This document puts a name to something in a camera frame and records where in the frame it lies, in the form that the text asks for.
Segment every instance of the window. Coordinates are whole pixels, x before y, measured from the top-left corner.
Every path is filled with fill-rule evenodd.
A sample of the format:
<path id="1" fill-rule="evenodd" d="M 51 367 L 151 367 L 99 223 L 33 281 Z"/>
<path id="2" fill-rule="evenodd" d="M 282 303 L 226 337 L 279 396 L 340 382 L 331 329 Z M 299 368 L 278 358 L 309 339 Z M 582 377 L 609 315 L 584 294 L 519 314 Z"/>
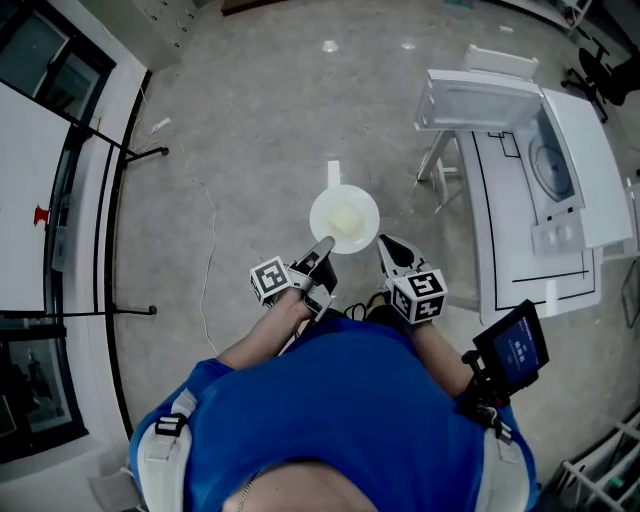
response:
<path id="1" fill-rule="evenodd" d="M 0 81 L 9 87 L 90 124 L 114 65 L 46 2 L 0 0 Z M 68 197 L 85 140 L 81 130 L 69 129 L 51 191 L 43 286 L 46 312 L 54 315 L 63 304 L 56 238 L 65 234 Z M 87 433 L 73 390 L 65 334 L 60 317 L 24 319 L 20 313 L 0 311 L 0 463 Z"/>

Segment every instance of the cable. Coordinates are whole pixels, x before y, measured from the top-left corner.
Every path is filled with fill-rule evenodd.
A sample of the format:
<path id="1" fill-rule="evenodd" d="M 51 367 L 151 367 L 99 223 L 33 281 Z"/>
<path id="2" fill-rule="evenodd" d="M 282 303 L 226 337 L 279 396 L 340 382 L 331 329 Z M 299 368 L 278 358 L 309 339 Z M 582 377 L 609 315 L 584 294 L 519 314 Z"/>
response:
<path id="1" fill-rule="evenodd" d="M 211 268 L 211 260 L 213 259 L 213 252 L 216 250 L 216 213 L 217 213 L 216 205 L 211 199 L 211 195 L 209 194 L 209 187 L 207 187 L 207 185 L 205 185 L 203 182 L 201 182 L 200 180 L 194 178 L 193 176 L 191 176 L 191 174 L 189 174 L 189 160 L 187 159 L 187 154 L 184 151 L 184 145 L 182 144 L 182 140 L 180 140 L 180 138 L 178 138 L 178 142 L 180 142 L 180 149 L 182 149 L 182 156 L 184 157 L 184 169 L 187 173 L 187 176 L 194 183 L 197 183 L 201 187 L 204 187 L 204 191 L 207 194 L 207 199 L 209 200 L 209 204 L 211 205 L 211 211 L 213 212 L 213 216 L 211 220 L 211 232 L 213 234 L 213 240 L 211 244 L 211 252 L 209 253 L 209 259 L 207 260 L 207 271 L 204 274 L 204 283 L 202 283 L 202 295 L 200 296 L 200 318 L 202 318 L 202 323 L 204 325 L 204 333 L 207 337 L 207 340 L 209 341 L 211 348 L 213 348 L 213 351 L 215 352 L 216 356 L 218 356 L 220 353 L 218 352 L 218 349 L 213 344 L 213 341 L 209 336 L 209 327 L 207 326 L 207 320 L 204 317 L 204 312 L 202 311 L 202 303 L 204 302 L 204 296 L 207 293 L 207 281 L 209 280 L 209 269 Z"/>
<path id="2" fill-rule="evenodd" d="M 365 320 L 367 318 L 367 306 L 365 306 L 362 302 L 357 302 L 353 306 L 349 306 L 344 310 L 344 316 L 351 318 L 351 320 L 356 319 L 356 308 L 362 308 L 362 318 L 360 320 Z"/>
<path id="3" fill-rule="evenodd" d="M 141 153 L 141 152 L 144 152 L 144 151 L 147 151 L 147 150 L 151 149 L 156 144 L 164 143 L 164 140 L 162 140 L 162 139 L 160 139 L 160 140 L 153 139 L 153 140 L 149 141 L 149 139 L 153 135 L 153 132 L 150 131 L 147 134 L 147 136 L 145 137 L 145 139 L 142 141 L 142 143 L 138 144 L 138 139 L 140 138 L 140 132 L 142 131 L 142 127 L 144 126 L 144 120 L 145 120 L 144 116 L 147 113 L 147 110 L 149 109 L 149 101 L 147 100 L 147 96 L 144 93 L 144 90 L 142 89 L 142 86 L 140 86 L 138 89 L 140 90 L 140 94 L 142 95 L 142 101 L 144 102 L 144 113 L 138 119 L 136 119 L 136 122 L 133 125 L 133 130 L 132 130 L 132 135 L 131 135 L 131 140 L 133 141 L 133 147 L 131 148 L 131 150 L 134 153 Z"/>

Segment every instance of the black pole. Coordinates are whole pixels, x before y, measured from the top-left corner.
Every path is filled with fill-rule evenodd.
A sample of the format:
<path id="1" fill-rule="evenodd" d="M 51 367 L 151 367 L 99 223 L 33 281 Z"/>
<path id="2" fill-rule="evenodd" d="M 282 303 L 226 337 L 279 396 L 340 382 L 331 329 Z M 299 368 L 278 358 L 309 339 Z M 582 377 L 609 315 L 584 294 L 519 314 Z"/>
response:
<path id="1" fill-rule="evenodd" d="M 10 83 L 8 83 L 6 80 L 0 78 L 0 83 L 3 83 L 7 87 L 9 87 L 9 89 L 12 89 L 13 91 L 17 92 L 21 96 L 24 96 L 25 98 L 33 101 L 34 103 L 37 103 L 42 108 L 47 109 L 49 112 L 51 112 L 51 113 L 53 113 L 53 114 L 55 114 L 57 116 L 60 116 L 65 121 L 69 121 L 71 124 L 73 124 L 75 126 L 78 126 L 79 128 L 82 128 L 86 132 L 89 132 L 91 135 L 95 135 L 99 139 L 102 139 L 102 140 L 108 142 L 109 144 L 113 144 L 115 147 L 117 147 L 118 149 L 120 149 L 122 151 L 127 152 L 131 156 L 138 156 L 137 153 L 134 153 L 130 149 L 123 147 L 122 144 L 118 144 L 115 140 L 112 140 L 109 137 L 107 137 L 106 135 L 103 135 L 102 133 L 100 133 L 98 130 L 96 130 L 94 128 L 91 128 L 91 126 L 89 126 L 88 124 L 83 123 L 82 121 L 78 121 L 75 117 L 67 114 L 66 112 L 63 112 L 62 110 L 58 110 L 58 109 L 52 108 L 51 106 L 47 105 L 44 101 L 40 101 L 40 100 L 37 100 L 35 98 L 32 98 L 28 94 L 22 92 L 20 89 L 14 87 Z"/>
<path id="2" fill-rule="evenodd" d="M 17 319 L 17 318 L 74 318 L 79 316 L 105 316 L 105 315 L 140 315 L 140 316 L 153 316 L 158 313 L 158 308 L 156 308 L 153 304 L 149 306 L 147 311 L 140 311 L 136 309 L 121 309 L 114 307 L 108 311 L 89 311 L 84 313 L 11 313 L 6 311 L 4 313 L 4 317 L 8 319 Z"/>
<path id="3" fill-rule="evenodd" d="M 96 214 L 96 232 L 93 240 L 93 311 L 98 312 L 98 246 L 100 238 L 100 222 L 102 221 L 102 203 L 104 202 L 104 189 L 107 185 L 107 176 L 109 175 L 109 166 L 111 165 L 111 156 L 113 155 L 113 146 L 109 146 L 109 154 L 107 155 L 107 163 L 102 173 L 102 185 L 100 186 L 100 195 L 98 196 L 98 211 Z"/>
<path id="4" fill-rule="evenodd" d="M 124 166 L 126 168 L 129 162 L 134 162 L 135 160 L 139 160 L 141 158 L 144 158 L 145 156 L 155 155 L 156 153 L 162 153 L 162 156 L 167 156 L 169 154 L 169 148 L 166 148 L 166 147 L 155 148 L 149 151 L 145 151 L 144 153 L 140 153 L 138 155 L 132 156 L 131 158 L 125 159 Z"/>

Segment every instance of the strap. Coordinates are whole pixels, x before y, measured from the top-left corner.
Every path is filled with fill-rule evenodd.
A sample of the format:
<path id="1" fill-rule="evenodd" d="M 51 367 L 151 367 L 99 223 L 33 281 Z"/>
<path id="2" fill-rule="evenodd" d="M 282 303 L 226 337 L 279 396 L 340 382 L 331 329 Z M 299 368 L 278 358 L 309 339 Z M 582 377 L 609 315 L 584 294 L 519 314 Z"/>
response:
<path id="1" fill-rule="evenodd" d="M 529 501 L 527 464 L 518 443 L 497 439 L 492 429 L 484 434 L 482 480 L 475 512 L 523 512 Z"/>
<path id="2" fill-rule="evenodd" d="M 138 445 L 140 487 L 149 512 L 182 512 L 184 475 L 191 452 L 187 420 L 197 400 L 185 389 L 162 416 L 145 431 Z"/>

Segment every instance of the door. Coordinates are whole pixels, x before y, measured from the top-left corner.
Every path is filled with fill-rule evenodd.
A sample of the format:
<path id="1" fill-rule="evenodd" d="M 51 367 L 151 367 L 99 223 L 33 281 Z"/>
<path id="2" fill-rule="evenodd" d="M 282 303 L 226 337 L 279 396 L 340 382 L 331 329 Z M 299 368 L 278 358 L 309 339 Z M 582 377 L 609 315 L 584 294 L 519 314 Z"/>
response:
<path id="1" fill-rule="evenodd" d="M 430 69 L 416 116 L 418 130 L 511 131 L 542 108 L 531 82 L 468 71 Z"/>

